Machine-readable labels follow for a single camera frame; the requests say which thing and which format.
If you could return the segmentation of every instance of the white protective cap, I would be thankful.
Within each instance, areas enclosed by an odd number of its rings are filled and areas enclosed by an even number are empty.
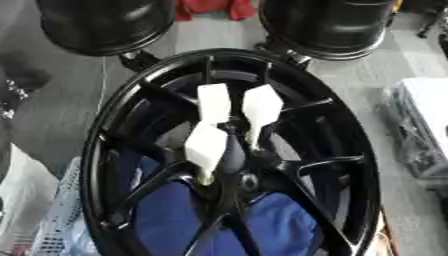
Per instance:
[[[199,122],[185,142],[188,161],[201,168],[199,182],[208,186],[213,182],[213,172],[226,151],[227,133],[213,125]]]
[[[216,125],[229,121],[232,103],[226,84],[209,84],[198,87],[201,121]]]
[[[243,113],[250,122],[249,143],[252,149],[258,148],[261,129],[278,120],[282,112],[283,101],[270,85],[259,86],[246,91],[243,101]]]

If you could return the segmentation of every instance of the red object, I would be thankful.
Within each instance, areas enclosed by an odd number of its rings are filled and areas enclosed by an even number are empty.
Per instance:
[[[176,20],[190,21],[195,13],[226,11],[231,20],[242,20],[252,16],[257,9],[252,0],[178,0]]]

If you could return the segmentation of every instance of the black wheel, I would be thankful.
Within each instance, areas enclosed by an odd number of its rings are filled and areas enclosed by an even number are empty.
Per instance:
[[[196,181],[196,166],[183,157],[185,138],[178,136],[180,143],[171,147],[159,139],[181,124],[198,122],[196,89],[211,83],[228,85],[233,110],[231,121],[220,125],[230,134],[227,153],[214,183],[204,187]],[[285,106],[279,121],[264,129],[260,150],[251,151],[244,140],[248,125],[241,99],[247,89],[267,83]],[[278,141],[296,160],[282,156]],[[159,167],[123,191],[119,159],[128,151]],[[248,255],[266,254],[245,218],[273,193],[290,198],[317,223],[311,255],[321,250],[363,255],[380,210],[374,155],[350,110],[306,71],[246,50],[205,50],[163,60],[132,78],[103,108],[85,143],[81,175],[85,219],[100,253],[153,255],[136,236],[135,208],[174,183],[188,188],[202,220],[183,255],[195,255],[221,229],[232,232]]]

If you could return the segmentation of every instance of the gray fabric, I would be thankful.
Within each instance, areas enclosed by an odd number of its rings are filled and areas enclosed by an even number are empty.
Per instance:
[[[176,25],[149,50],[165,57],[204,48],[251,48],[264,39],[265,32],[257,17],[242,22],[222,18],[222,15],[202,15],[191,23]],[[419,56],[412,55],[412,49],[403,50],[397,42],[402,39],[401,32],[413,33],[413,28],[401,26],[408,23],[399,16],[400,27],[393,28],[371,56],[351,62],[314,61],[310,71],[346,101],[372,141],[380,167],[383,203],[401,255],[447,255],[448,235],[438,201],[431,192],[418,187],[396,161],[393,140],[377,113],[383,87],[415,74],[431,75],[431,68],[419,69],[413,62],[431,67],[432,55],[440,54],[431,43],[428,49],[435,53],[425,52],[429,54],[425,58],[430,57],[424,63]],[[52,76],[49,84],[17,113],[13,141],[61,177],[63,166],[81,152],[102,92],[107,99],[132,74],[115,58],[81,57],[53,46],[40,30],[37,10],[30,0],[3,38],[0,53],[21,52],[30,64]]]

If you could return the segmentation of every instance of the plastic bag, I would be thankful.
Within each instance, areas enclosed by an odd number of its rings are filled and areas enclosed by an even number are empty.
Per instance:
[[[423,187],[448,187],[448,79],[404,79],[383,99],[399,160]]]
[[[73,223],[64,234],[64,247],[60,256],[100,256],[96,246],[87,231],[84,216]]]
[[[12,145],[11,165],[0,184],[0,198],[3,201],[0,223],[2,252],[11,253],[30,247],[58,183],[45,166]]]

